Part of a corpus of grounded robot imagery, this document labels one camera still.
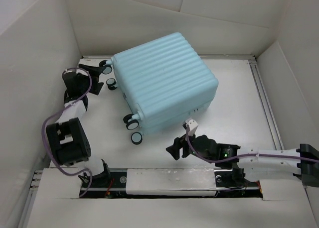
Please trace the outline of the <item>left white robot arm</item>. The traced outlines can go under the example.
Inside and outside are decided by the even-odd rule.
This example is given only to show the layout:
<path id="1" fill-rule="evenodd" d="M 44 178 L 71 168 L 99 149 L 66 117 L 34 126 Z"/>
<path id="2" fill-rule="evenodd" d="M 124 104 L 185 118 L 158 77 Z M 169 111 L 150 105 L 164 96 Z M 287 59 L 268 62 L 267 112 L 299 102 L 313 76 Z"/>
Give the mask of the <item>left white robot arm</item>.
<path id="1" fill-rule="evenodd" d="M 103 83 L 99 81 L 102 73 L 110 73 L 112 67 L 102 61 L 99 66 L 79 64 L 62 73 L 66 90 L 64 92 L 64 109 L 56 115 L 53 124 L 44 124 L 42 134 L 46 149 L 55 165 L 70 167 L 79 164 L 84 169 L 80 179 L 84 183 L 107 186 L 112 178 L 108 165 L 103 159 L 91 156 L 91 147 L 80 122 L 88 109 L 88 93 L 98 95 Z"/>

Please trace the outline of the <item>light blue hardshell suitcase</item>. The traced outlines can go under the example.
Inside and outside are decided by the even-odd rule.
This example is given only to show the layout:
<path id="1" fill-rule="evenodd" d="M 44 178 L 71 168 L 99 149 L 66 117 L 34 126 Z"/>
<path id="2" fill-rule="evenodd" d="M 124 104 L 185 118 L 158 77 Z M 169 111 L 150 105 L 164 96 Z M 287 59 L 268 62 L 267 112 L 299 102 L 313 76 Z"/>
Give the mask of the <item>light blue hardshell suitcase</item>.
<path id="1" fill-rule="evenodd" d="M 186 38 L 175 32 L 114 54 L 102 63 L 130 113 L 126 128 L 139 136 L 161 131 L 207 109 L 219 85 Z"/>

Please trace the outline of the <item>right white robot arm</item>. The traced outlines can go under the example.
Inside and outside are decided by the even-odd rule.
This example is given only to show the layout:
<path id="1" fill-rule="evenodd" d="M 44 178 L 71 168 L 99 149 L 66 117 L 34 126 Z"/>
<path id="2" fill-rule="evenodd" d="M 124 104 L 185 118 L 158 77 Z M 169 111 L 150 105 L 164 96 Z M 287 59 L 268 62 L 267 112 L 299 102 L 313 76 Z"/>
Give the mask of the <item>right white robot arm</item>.
<path id="1" fill-rule="evenodd" d="M 296 149 L 244 149 L 236 144 L 218 143 L 206 135 L 183 135 L 174 139 L 166 151 L 175 159 L 193 155 L 216 167 L 231 170 L 236 185 L 264 179 L 300 180 L 306 187 L 319 186 L 319 152 L 301 143 Z"/>

